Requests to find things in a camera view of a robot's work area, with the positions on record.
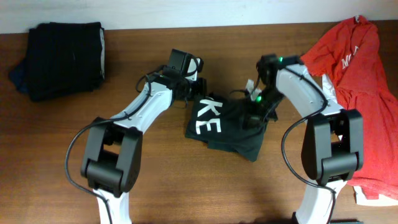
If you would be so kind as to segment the dark green t-shirt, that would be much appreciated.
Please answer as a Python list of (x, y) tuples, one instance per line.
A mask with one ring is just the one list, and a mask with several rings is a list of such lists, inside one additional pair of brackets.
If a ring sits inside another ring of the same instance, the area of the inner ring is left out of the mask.
[(269, 121), (251, 124), (245, 103), (213, 94), (196, 97), (185, 137), (201, 141), (209, 149), (233, 152), (251, 162), (257, 161)]

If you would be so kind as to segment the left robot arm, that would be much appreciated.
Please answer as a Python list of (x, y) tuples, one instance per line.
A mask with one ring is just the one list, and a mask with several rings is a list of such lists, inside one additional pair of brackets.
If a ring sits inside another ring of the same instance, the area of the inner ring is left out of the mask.
[(197, 75), (203, 60), (192, 55), (170, 59), (144, 75), (139, 95), (110, 119), (96, 118), (88, 132), (80, 174), (98, 201), (101, 223), (130, 223), (129, 191), (141, 168), (144, 133), (176, 100), (188, 101), (205, 92)]

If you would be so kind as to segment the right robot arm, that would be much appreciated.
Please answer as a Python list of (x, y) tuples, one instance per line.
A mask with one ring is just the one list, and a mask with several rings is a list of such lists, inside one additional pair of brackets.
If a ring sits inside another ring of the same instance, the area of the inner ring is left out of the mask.
[[(336, 199), (347, 181), (364, 164), (363, 118), (331, 100), (313, 80), (298, 56), (263, 55), (256, 64), (265, 88), (248, 91), (244, 127), (253, 128), (276, 119), (275, 109), (288, 99), (301, 115), (284, 133), (281, 153), (288, 169), (306, 189), (290, 223), (332, 223)], [(306, 177), (298, 175), (285, 153), (288, 134), (305, 123), (301, 161)]]

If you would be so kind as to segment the folded black clothes stack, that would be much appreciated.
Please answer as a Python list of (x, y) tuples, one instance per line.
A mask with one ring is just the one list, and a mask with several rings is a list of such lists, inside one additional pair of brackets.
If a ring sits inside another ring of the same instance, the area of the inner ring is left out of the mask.
[(8, 78), (34, 102), (99, 88), (105, 79), (104, 28), (100, 22), (31, 28), (25, 57)]

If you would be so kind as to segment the red t-shirt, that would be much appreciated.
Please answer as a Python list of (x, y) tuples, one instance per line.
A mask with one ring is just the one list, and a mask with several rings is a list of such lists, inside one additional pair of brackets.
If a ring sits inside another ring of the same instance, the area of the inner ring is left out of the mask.
[(397, 98), (389, 91), (376, 25), (355, 16), (330, 29), (301, 59), (326, 75), (337, 102), (363, 117), (364, 165), (349, 180), (366, 198), (397, 199)]

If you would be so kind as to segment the white garment under red shirt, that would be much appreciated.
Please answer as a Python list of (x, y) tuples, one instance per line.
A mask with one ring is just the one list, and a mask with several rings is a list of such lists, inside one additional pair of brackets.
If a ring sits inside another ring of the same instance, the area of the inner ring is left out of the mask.
[[(322, 75), (322, 89), (328, 100), (337, 103), (335, 88), (327, 74)], [(370, 207), (390, 207), (397, 206), (397, 200), (379, 194), (377, 199), (368, 199), (360, 186), (353, 187), (355, 200), (358, 205)]]

